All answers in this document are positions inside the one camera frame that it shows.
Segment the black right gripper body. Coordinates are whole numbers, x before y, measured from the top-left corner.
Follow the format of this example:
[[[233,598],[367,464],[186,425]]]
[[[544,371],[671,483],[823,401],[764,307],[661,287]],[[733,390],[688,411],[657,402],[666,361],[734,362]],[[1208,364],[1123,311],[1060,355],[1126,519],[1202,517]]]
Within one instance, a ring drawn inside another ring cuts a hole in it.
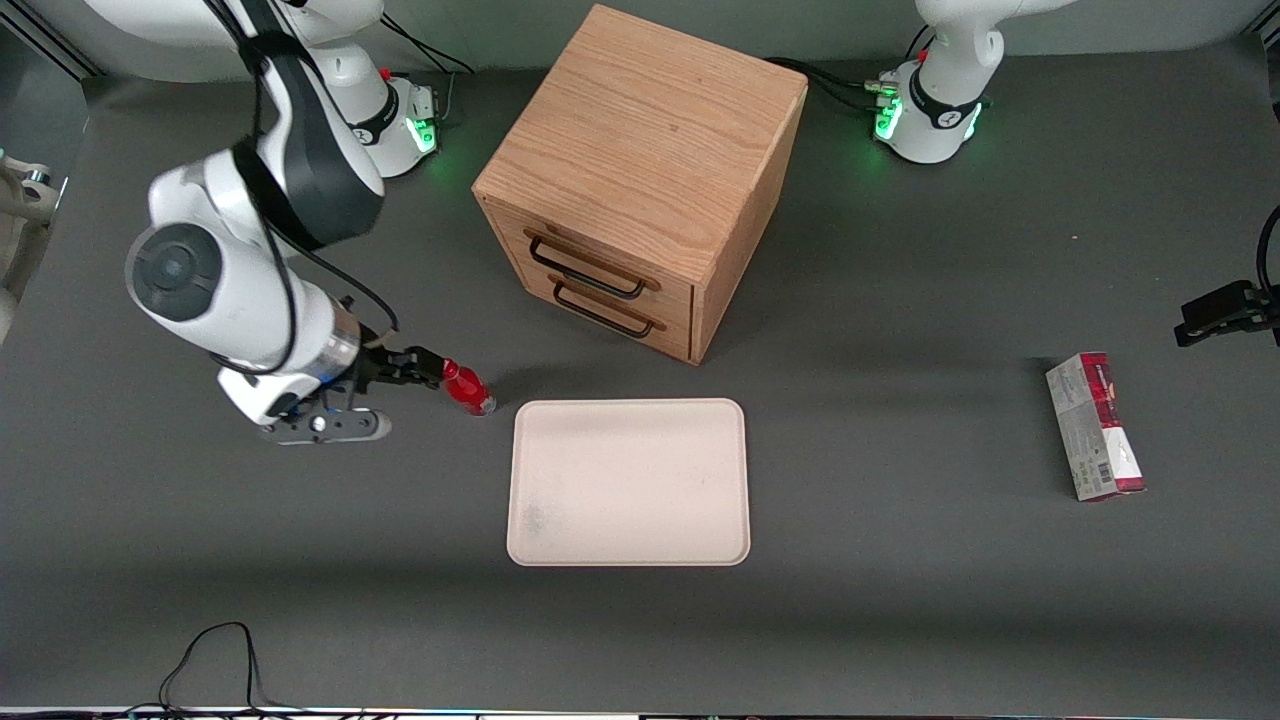
[[[343,386],[352,395],[366,395],[371,384],[406,386],[416,382],[412,354],[385,347],[361,347],[353,364],[343,373]]]

